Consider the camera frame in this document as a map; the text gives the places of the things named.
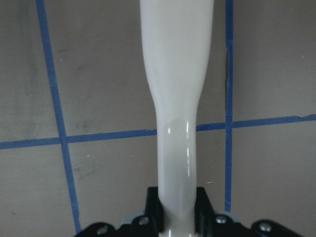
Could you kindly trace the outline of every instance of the silver screw head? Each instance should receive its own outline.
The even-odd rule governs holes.
[[[147,225],[149,223],[149,218],[144,216],[144,217],[141,217],[138,221],[138,224],[140,226],[144,226],[144,225]]]
[[[264,232],[270,232],[271,229],[272,229],[272,227],[271,227],[271,225],[270,225],[269,223],[262,222],[262,223],[260,223],[260,225],[259,225],[259,229],[260,229],[261,231],[264,231]]]
[[[103,235],[106,234],[109,230],[108,226],[102,226],[97,230],[97,235]]]
[[[218,215],[215,220],[218,224],[225,224],[227,222],[227,218],[224,215]]]

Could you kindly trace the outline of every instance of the metal bolt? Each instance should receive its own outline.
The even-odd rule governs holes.
[[[146,216],[141,217],[141,218],[139,219],[139,222],[138,222],[138,224],[139,224],[140,226],[147,225],[148,223],[149,223],[149,218],[146,217]]]
[[[103,226],[103,227],[100,227],[98,230],[97,230],[97,235],[103,235],[103,234],[106,234],[109,230],[109,227],[108,226]]]
[[[272,229],[271,225],[266,222],[260,223],[259,228],[261,231],[264,231],[264,232],[270,232]]]
[[[225,224],[227,222],[227,218],[224,215],[218,215],[215,220],[218,224]]]

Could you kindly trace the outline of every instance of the bolt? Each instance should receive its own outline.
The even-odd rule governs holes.
[[[108,226],[103,226],[103,227],[100,227],[98,230],[97,230],[97,235],[103,235],[103,234],[106,234],[109,230],[109,227]]]
[[[140,226],[147,225],[148,223],[149,223],[149,218],[146,217],[146,216],[141,217],[141,218],[139,219],[139,222],[138,222],[138,224],[139,224]]]
[[[218,224],[225,224],[227,222],[227,218],[224,215],[218,215],[215,220]]]
[[[270,232],[272,227],[270,224],[266,223],[266,222],[262,222],[260,225],[259,225],[259,228],[261,231],[264,231],[264,232]]]

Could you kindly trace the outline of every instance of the gray floor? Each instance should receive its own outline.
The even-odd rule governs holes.
[[[45,1],[67,136],[155,129],[137,0]],[[316,2],[234,5],[234,121],[316,113]],[[0,236],[75,234],[35,1],[0,8]],[[215,2],[197,123],[225,122],[225,3]],[[249,226],[276,220],[316,231],[316,121],[233,129],[232,212]],[[156,137],[69,144],[82,228],[119,226],[157,185]],[[225,130],[197,133],[198,185],[225,201]]]

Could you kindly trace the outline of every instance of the vertical blue tape strip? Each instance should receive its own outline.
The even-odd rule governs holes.
[[[233,6],[234,0],[226,0],[226,150],[225,150],[225,210],[231,210],[232,202],[232,147],[233,147]]]
[[[63,113],[62,113],[62,108],[61,108],[61,103],[60,103],[60,98],[59,98],[55,66],[54,66],[53,55],[51,51],[44,0],[36,0],[36,5],[37,5],[37,10],[38,10],[38,16],[39,16],[39,27],[40,27],[40,33],[41,33],[41,38],[42,38],[42,44],[44,48],[47,74],[49,78],[49,86],[50,86],[53,106],[55,110],[59,138],[61,140],[62,154],[63,154],[64,166],[65,166],[65,171],[66,171],[66,178],[67,178],[67,183],[68,183],[68,190],[69,190],[70,201],[71,201],[71,206],[72,206],[75,229],[76,229],[76,232],[78,233],[81,231],[81,227],[79,223],[79,207],[78,207],[78,201],[77,201],[77,195],[76,195],[76,189],[75,189],[73,170],[72,170],[71,161],[70,161],[70,154],[69,154],[69,148],[68,148],[68,143],[67,143]]]

